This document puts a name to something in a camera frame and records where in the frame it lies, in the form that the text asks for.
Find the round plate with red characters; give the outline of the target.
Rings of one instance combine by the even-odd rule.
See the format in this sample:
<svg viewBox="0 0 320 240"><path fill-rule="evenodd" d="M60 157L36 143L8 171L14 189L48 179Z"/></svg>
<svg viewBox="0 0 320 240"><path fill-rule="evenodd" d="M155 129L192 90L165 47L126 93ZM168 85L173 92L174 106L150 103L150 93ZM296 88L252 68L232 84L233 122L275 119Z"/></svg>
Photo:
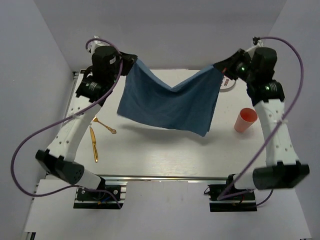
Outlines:
<svg viewBox="0 0 320 240"><path fill-rule="evenodd" d="M221 85L220 85L220 92L225 93L231 91L236 85L236 80L230 79L226 75L223 76Z"/></svg>

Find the blue cloth napkin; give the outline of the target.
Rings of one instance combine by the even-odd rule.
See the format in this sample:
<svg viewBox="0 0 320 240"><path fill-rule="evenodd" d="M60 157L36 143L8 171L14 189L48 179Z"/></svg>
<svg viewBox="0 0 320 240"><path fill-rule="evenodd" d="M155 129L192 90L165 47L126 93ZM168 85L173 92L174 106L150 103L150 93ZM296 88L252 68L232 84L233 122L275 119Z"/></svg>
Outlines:
<svg viewBox="0 0 320 240"><path fill-rule="evenodd" d="M171 87L138 59L126 76L117 114L140 124L204 137L210 131L223 77L209 65Z"/></svg>

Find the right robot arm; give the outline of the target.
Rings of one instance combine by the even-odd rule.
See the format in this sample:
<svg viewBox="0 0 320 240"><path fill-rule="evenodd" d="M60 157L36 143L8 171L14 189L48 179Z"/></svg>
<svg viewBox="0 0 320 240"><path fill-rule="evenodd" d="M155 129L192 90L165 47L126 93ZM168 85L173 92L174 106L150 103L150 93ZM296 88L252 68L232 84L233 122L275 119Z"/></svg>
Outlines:
<svg viewBox="0 0 320 240"><path fill-rule="evenodd" d="M277 59L274 49L257 47L247 51L239 49L213 65L226 77L246 83L264 137L265 166L252 172L244 169L232 176L224 192L233 200L242 196L244 190L292 189L310 173L309 165L300 162L290 138L284 90L273 79Z"/></svg>

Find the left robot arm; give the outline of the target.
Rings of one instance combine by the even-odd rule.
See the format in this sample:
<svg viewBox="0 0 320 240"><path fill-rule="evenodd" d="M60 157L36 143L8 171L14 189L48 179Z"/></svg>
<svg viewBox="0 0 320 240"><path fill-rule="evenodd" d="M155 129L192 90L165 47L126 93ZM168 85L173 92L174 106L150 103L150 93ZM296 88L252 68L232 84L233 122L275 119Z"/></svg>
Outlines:
<svg viewBox="0 0 320 240"><path fill-rule="evenodd" d="M137 61L137 55L117 52L112 46L99 46L91 56L92 65L83 73L73 95L70 120L63 124L45 150L35 158L51 175L70 185L88 189L94 199L105 196L105 180L75 162L77 149L95 115L113 90L118 76L127 76Z"/></svg>

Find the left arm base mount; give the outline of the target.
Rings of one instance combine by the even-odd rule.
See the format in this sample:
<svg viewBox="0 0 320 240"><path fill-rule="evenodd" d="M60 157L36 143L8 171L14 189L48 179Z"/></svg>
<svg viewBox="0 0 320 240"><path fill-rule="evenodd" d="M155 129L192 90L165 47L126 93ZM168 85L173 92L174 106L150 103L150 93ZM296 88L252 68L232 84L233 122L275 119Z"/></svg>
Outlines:
<svg viewBox="0 0 320 240"><path fill-rule="evenodd" d="M79 187L74 197L74 209L86 210L119 210L123 206L127 182L106 181L105 190L110 192L90 192Z"/></svg>

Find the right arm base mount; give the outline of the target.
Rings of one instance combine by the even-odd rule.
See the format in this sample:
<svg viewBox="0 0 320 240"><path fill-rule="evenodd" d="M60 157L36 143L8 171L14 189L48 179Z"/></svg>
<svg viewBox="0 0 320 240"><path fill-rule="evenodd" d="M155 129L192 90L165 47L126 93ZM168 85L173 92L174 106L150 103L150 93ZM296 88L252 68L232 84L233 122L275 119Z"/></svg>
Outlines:
<svg viewBox="0 0 320 240"><path fill-rule="evenodd" d="M236 190L234 187L227 194L233 196L218 200L217 197L226 188L224 184L210 184L203 194L209 197L211 213L256 212L256 197L253 191Z"/></svg>

